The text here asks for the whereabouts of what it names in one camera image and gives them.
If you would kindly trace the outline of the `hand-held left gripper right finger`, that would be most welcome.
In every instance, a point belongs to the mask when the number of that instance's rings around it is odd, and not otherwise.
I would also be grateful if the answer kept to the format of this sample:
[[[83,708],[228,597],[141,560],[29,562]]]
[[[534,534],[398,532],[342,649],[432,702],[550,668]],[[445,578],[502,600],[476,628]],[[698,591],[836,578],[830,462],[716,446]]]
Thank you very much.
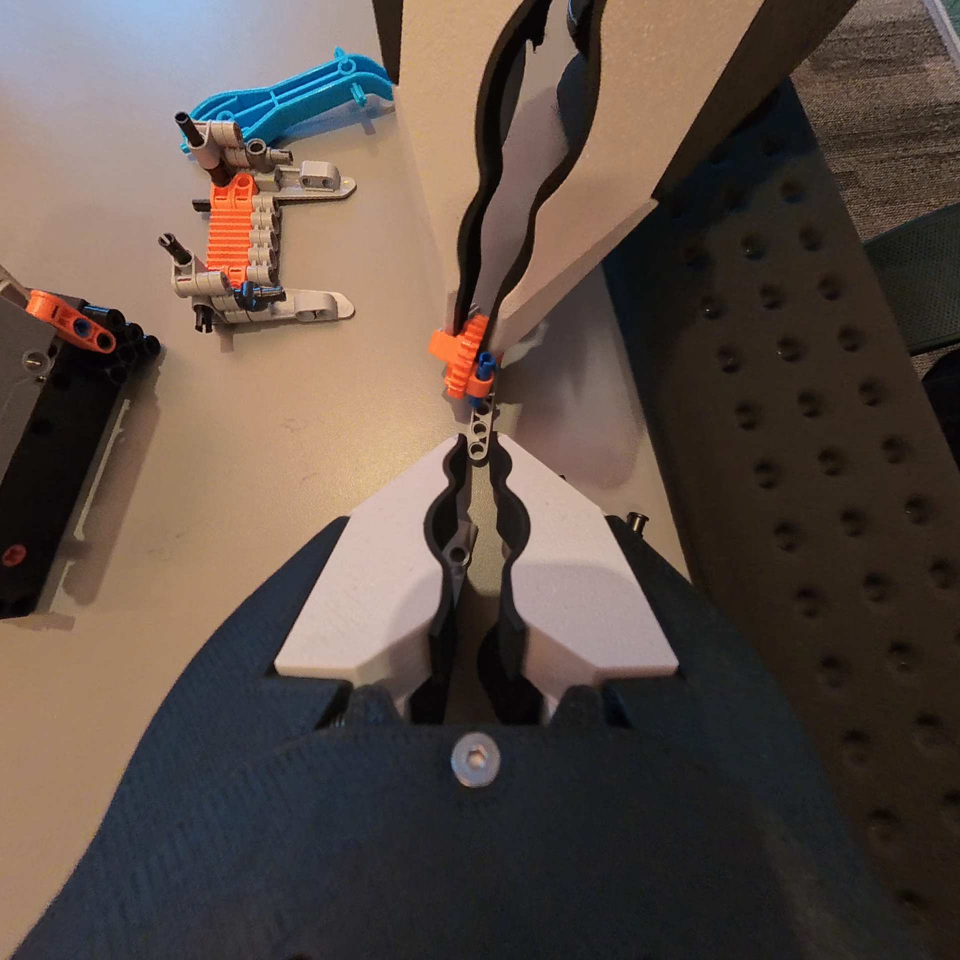
[[[477,671],[502,724],[538,724],[569,689],[673,675],[677,655],[606,515],[509,437],[488,451],[504,564]]]

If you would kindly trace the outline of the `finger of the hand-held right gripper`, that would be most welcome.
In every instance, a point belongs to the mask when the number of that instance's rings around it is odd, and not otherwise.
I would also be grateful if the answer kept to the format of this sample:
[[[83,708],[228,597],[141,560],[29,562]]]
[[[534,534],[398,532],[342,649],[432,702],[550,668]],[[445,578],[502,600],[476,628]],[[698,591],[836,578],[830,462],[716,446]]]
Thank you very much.
[[[519,246],[498,285],[487,348],[503,354],[653,210],[853,5],[834,1],[600,2],[592,122],[568,143],[549,118],[516,117],[496,207]]]
[[[503,174],[503,144],[528,44],[551,3],[374,1],[407,159],[419,186],[434,299],[447,331],[466,323],[482,266],[482,227]]]

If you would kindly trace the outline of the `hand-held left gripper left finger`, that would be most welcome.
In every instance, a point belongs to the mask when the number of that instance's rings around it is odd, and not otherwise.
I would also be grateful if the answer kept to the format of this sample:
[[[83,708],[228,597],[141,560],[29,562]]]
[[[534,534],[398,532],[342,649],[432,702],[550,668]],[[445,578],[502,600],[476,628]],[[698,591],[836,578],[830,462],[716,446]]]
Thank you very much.
[[[442,441],[349,514],[273,662],[279,675],[380,685],[414,723],[444,720],[477,534],[469,452],[463,435]]]

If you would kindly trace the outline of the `grey toy beam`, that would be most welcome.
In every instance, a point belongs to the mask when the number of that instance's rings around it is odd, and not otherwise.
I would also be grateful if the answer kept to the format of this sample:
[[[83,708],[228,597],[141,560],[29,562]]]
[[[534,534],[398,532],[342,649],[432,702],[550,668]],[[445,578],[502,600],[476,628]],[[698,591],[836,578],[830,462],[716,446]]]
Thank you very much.
[[[491,435],[497,416],[497,389],[491,387],[484,398],[471,398],[471,417],[465,431],[467,467],[462,489],[457,494],[458,527],[443,547],[443,558],[454,581],[462,584],[471,565],[478,527],[470,517],[473,471],[486,465]]]

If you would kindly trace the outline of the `orange toy gear assembly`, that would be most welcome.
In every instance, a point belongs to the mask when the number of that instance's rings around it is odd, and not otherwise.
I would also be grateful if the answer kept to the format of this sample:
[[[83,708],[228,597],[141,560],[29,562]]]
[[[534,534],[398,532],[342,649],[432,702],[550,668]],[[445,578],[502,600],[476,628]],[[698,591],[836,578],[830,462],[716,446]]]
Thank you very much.
[[[474,405],[484,401],[495,383],[498,357],[481,344],[489,318],[476,313],[457,335],[435,330],[428,351],[446,365],[443,384],[453,400],[469,399]]]

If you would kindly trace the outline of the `cyan plastic separator tool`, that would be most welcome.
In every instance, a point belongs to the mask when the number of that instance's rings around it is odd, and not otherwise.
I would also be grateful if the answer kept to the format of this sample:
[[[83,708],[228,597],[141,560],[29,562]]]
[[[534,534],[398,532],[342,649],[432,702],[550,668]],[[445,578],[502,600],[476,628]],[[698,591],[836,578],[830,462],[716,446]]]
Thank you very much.
[[[365,107],[370,96],[392,102],[393,85],[383,66],[363,54],[337,48],[330,61],[266,87],[214,94],[190,112],[202,122],[236,123],[245,140],[277,141],[286,131],[353,101]]]

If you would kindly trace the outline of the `orange grey ribbed toy model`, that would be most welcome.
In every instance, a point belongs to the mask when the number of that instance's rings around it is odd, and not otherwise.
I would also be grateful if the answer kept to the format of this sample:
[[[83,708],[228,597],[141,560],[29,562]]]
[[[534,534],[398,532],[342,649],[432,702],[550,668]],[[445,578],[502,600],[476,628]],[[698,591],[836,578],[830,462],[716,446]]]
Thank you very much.
[[[246,141],[234,121],[195,121],[184,111],[174,121],[211,180],[208,199],[195,203],[208,216],[206,256],[172,233],[158,239],[173,260],[174,293],[190,302],[196,330],[353,318],[354,304],[343,294],[283,287],[280,252],[283,205],[345,200],[355,179],[329,162],[295,165],[289,150]]]

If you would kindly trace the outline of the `black perforated chair seat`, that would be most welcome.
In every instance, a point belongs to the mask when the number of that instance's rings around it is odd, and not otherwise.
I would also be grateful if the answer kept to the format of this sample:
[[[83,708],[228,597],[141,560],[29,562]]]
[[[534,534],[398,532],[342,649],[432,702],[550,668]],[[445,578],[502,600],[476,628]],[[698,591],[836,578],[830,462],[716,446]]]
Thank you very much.
[[[958,470],[784,80],[604,262],[694,583],[829,781],[826,956],[958,958]]]

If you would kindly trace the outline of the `black grey toy motor model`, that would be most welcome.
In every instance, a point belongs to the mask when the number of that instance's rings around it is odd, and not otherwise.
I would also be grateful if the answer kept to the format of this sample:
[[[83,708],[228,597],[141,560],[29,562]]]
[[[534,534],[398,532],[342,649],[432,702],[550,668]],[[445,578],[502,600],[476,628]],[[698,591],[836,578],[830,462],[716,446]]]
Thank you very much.
[[[1,617],[39,606],[132,376],[160,340],[1,269]]]

